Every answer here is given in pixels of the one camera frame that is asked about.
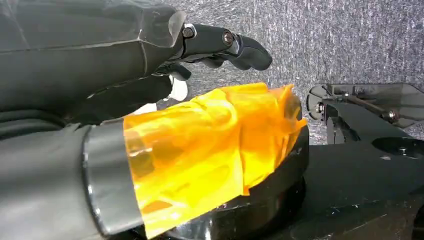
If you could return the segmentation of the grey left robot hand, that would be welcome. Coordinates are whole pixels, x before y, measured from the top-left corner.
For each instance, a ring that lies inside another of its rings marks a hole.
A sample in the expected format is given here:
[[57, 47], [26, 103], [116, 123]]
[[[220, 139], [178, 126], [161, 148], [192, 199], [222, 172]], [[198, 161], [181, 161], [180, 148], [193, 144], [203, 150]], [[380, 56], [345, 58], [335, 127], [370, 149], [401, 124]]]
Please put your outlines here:
[[290, 221], [309, 156], [292, 85], [137, 113], [199, 62], [272, 57], [155, 0], [1, 1], [1, 239], [259, 240]]

